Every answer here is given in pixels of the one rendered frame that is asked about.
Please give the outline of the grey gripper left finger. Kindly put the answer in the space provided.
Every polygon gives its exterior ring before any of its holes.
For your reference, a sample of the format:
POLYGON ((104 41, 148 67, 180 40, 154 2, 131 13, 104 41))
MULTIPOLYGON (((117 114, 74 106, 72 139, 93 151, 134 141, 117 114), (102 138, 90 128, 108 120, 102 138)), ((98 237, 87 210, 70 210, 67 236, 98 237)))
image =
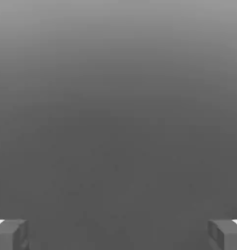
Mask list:
POLYGON ((30 250, 27 220, 0 219, 0 250, 30 250))

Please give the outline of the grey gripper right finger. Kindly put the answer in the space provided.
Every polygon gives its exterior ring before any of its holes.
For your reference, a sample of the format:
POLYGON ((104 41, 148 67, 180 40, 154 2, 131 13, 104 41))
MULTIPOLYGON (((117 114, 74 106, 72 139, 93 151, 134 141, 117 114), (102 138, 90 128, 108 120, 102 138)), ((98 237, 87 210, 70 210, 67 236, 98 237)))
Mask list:
POLYGON ((207 230, 212 250, 237 250, 237 219, 209 220, 207 230))

